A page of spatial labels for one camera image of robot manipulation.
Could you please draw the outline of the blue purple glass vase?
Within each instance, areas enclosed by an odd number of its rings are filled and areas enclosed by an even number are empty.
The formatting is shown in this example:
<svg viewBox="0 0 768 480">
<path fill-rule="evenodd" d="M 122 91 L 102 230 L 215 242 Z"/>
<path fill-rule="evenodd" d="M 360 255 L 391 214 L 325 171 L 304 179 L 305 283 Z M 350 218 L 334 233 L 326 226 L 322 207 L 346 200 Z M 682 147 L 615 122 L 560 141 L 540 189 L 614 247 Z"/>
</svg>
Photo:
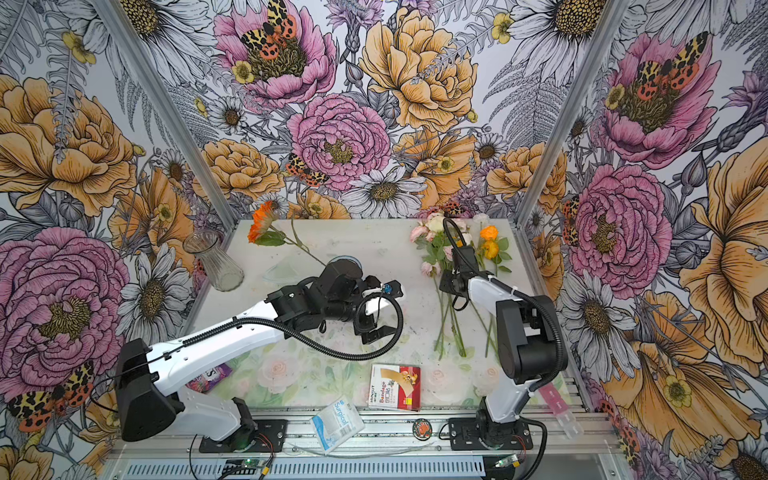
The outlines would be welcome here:
<svg viewBox="0 0 768 480">
<path fill-rule="evenodd" d="M 334 257 L 329 263 L 328 267 L 338 277 L 345 277 L 352 280 L 359 280 L 362 278 L 363 270 L 360 261 L 349 255 L 342 255 Z"/>
</svg>

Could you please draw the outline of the pink rose flower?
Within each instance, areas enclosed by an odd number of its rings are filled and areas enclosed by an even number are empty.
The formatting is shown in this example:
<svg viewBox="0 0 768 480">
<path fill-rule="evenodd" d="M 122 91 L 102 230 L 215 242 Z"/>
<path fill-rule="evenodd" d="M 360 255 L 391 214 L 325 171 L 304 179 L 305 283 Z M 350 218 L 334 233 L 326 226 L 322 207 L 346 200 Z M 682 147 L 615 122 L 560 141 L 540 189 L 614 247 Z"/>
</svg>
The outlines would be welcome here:
<svg viewBox="0 0 768 480">
<path fill-rule="evenodd" d="M 418 225 L 411 231 L 409 241 L 415 243 L 419 238 L 426 236 L 428 233 L 429 229 L 425 225 Z"/>
</svg>

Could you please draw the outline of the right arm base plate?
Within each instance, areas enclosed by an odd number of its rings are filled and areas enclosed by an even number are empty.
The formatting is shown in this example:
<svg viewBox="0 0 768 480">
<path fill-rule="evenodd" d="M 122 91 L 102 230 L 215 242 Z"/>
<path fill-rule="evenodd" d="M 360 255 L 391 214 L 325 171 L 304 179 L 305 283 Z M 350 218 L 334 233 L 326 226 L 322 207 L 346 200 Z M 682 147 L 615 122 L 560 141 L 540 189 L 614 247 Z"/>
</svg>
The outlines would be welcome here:
<svg viewBox="0 0 768 480">
<path fill-rule="evenodd" d="M 447 425 L 453 451 L 528 451 L 533 448 L 530 429 L 521 420 L 502 424 L 485 418 L 454 417 Z"/>
</svg>

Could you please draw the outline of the cream white rose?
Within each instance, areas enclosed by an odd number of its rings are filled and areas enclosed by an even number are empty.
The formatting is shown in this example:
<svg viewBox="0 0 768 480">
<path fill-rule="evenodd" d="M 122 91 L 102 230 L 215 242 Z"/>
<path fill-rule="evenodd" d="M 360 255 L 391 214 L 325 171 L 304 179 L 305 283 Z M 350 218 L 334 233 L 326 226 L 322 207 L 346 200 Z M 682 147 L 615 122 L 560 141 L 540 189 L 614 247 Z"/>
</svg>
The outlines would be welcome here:
<svg viewBox="0 0 768 480">
<path fill-rule="evenodd" d="M 428 218 L 425 221 L 425 226 L 427 227 L 430 234 L 438 234 L 444 231 L 444 222 L 445 216 L 442 212 L 434 212 L 428 216 Z"/>
</svg>

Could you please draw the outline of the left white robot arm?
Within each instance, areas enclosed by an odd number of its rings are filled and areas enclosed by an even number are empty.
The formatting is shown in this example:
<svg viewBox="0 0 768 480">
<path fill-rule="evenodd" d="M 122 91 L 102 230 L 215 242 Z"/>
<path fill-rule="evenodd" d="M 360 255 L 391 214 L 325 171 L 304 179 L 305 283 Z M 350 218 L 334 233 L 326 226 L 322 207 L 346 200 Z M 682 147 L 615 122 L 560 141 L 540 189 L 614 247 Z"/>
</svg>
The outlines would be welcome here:
<svg viewBox="0 0 768 480">
<path fill-rule="evenodd" d="M 120 351 L 115 391 L 121 438 L 138 442 L 158 434 L 194 435 L 215 452 L 234 452 L 270 440 L 240 398 L 217 400 L 189 388 L 194 378 L 258 347 L 293 338 L 332 358 L 361 362 L 398 342 L 404 315 L 400 282 L 365 276 L 350 257 L 328 263 L 317 277 L 274 291 L 246 311 L 196 333 L 147 345 L 132 340 Z M 369 353 L 333 350 L 309 338 L 328 322 L 349 322 Z"/>
</svg>

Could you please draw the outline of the orange gerbera flower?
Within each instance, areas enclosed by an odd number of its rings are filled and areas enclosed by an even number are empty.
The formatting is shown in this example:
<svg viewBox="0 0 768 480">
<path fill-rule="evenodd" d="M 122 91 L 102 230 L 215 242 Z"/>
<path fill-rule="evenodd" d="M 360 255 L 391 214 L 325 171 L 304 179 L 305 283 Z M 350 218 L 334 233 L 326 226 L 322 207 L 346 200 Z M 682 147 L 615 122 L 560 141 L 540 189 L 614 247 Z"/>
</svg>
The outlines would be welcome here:
<svg viewBox="0 0 768 480">
<path fill-rule="evenodd" d="M 252 224 L 247 235 L 248 242 L 268 247 L 290 245 L 298 248 L 319 264 L 326 266 L 327 263 L 314 255 L 311 249 L 300 239 L 293 219 L 290 220 L 290 233 L 286 233 L 275 225 L 279 220 L 279 212 L 277 200 L 262 202 L 252 213 Z"/>
</svg>

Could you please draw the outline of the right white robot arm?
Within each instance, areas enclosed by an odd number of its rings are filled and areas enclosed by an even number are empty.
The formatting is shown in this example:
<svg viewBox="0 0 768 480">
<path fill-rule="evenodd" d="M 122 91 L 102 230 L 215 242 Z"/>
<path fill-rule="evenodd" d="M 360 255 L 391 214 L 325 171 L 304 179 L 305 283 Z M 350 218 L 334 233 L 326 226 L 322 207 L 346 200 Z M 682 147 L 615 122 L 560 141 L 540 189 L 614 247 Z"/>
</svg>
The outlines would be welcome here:
<svg viewBox="0 0 768 480">
<path fill-rule="evenodd" d="M 454 247 L 452 258 L 440 290 L 485 308 L 496 319 L 498 359 L 506 377 L 481 401 L 473 435 L 498 448 L 524 436 L 524 408 L 567 367 L 565 341 L 548 297 L 528 295 L 482 272 L 470 246 Z"/>
</svg>

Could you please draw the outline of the pink carnation stem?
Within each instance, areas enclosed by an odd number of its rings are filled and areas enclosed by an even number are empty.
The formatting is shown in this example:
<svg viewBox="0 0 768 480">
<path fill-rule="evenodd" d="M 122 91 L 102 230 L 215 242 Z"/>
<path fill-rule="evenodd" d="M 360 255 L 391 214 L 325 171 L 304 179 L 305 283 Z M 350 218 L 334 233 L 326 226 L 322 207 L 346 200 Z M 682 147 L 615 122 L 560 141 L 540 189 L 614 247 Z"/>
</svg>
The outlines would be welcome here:
<svg viewBox="0 0 768 480">
<path fill-rule="evenodd" d="M 460 358 L 467 358 L 468 352 L 458 321 L 458 312 L 455 308 L 455 296 L 443 291 L 440 282 L 443 273 L 452 272 L 452 261 L 446 254 L 446 247 L 442 244 L 434 245 L 424 238 L 416 241 L 417 249 L 422 252 L 421 272 L 431 279 L 438 301 L 438 333 L 434 340 L 434 351 L 438 359 L 442 360 L 448 354 L 448 343 L 454 345 Z"/>
</svg>

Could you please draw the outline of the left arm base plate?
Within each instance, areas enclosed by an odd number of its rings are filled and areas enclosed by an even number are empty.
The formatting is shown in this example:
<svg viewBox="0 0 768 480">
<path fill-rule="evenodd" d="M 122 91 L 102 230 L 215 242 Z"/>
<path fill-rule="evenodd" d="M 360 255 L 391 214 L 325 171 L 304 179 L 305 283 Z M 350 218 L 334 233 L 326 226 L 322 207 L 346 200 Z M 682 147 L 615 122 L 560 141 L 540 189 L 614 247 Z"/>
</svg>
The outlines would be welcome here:
<svg viewBox="0 0 768 480">
<path fill-rule="evenodd" d="M 246 423 L 224 440 L 204 437 L 199 452 L 219 453 L 280 453 L 283 449 L 287 420 L 262 419 Z"/>
</svg>

